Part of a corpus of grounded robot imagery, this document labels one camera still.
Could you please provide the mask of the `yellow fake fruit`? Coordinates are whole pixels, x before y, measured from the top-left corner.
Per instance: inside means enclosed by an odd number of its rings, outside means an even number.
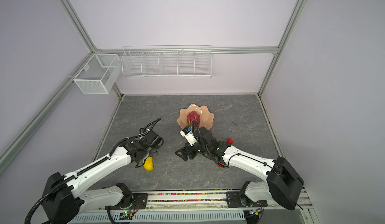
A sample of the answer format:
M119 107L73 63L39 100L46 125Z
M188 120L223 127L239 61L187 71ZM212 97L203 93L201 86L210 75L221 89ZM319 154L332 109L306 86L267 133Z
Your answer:
M153 157L148 157L146 160L143 160L142 164L146 171L153 171Z

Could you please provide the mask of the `pink fake dragon fruit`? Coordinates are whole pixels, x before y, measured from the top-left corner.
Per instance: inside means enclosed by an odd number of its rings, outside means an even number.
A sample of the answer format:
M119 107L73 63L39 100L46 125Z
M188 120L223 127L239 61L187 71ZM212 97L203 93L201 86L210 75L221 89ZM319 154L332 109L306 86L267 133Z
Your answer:
M189 126L192 126L193 121L200 124L200 115L196 111L192 111L187 115L187 123Z

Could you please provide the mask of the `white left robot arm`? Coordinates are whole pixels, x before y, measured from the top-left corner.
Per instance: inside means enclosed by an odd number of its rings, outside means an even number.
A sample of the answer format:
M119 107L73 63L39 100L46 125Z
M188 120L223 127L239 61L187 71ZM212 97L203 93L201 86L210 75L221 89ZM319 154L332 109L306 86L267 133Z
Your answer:
M123 183L93 191L89 188L121 167L131 163L139 167L163 144L164 140L158 134L149 131L140 139L131 137L119 141L108 154L76 171L65 175L52 174L47 179L43 201L39 204L48 217L47 222L66 224L82 212L102 207L139 207L140 203Z

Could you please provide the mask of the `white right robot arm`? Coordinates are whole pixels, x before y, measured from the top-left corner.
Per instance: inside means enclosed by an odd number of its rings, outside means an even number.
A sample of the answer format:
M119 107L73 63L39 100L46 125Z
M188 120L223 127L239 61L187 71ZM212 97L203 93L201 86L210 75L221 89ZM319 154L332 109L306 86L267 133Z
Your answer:
M290 211L297 207L304 180L287 159L280 156L269 159L244 152L228 142L217 141L204 127L195 130L186 127L180 134L186 143L176 155L183 161L202 155L218 167L236 167L261 179L260 182L246 181L239 192L228 192L229 207L266 207L267 201Z

